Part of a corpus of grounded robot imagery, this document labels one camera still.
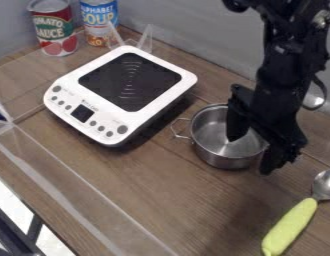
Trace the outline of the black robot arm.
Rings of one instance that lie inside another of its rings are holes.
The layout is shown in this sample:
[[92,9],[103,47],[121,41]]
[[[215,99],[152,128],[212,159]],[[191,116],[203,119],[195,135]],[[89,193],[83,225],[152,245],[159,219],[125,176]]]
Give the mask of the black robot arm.
[[255,10],[264,23],[264,59],[256,71],[256,86],[231,86],[227,138],[240,139],[255,130],[268,142],[260,162],[264,175],[292,162],[307,145],[296,115],[311,86],[327,87],[316,74],[330,60],[330,0],[222,0],[226,8]]

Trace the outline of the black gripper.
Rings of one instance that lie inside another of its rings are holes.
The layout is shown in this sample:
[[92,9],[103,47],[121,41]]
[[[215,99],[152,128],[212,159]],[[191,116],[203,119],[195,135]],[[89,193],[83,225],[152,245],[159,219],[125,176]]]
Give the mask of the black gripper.
[[254,129],[268,142],[259,167],[263,175],[294,162],[307,144],[296,121],[307,87],[308,80],[288,64],[263,64],[254,89],[231,85],[227,138],[234,142]]

